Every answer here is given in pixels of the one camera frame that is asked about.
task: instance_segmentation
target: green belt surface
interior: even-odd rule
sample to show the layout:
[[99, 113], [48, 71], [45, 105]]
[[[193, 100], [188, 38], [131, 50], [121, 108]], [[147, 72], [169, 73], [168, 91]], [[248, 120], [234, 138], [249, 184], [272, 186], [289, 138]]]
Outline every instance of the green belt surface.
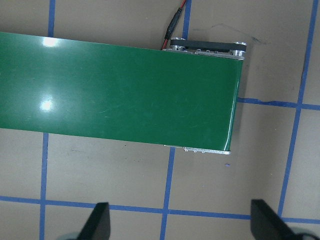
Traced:
[[0, 128], [229, 151], [242, 61], [0, 32]]

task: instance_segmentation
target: floor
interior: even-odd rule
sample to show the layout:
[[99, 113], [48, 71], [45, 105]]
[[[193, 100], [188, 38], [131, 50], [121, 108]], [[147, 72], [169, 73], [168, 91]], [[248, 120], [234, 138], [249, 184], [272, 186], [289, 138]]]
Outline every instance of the floor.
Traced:
[[[0, 0], [0, 31], [159, 49], [180, 0]], [[318, 0], [188, 0], [174, 35], [246, 42], [229, 156], [0, 129], [0, 238], [250, 240], [250, 200], [320, 235]]]

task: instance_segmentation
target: gray floor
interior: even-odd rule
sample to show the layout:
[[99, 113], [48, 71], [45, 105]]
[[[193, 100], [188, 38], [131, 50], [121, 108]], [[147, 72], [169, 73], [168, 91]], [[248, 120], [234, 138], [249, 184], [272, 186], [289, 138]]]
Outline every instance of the gray floor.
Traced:
[[[72, 238], [109, 201], [111, 240], [248, 240], [252, 198], [320, 235], [318, 0], [190, 3], [175, 36], [248, 43], [232, 155], [49, 134], [45, 168], [46, 134], [0, 129], [0, 239]], [[179, 4], [0, 0], [0, 31], [158, 49]]]

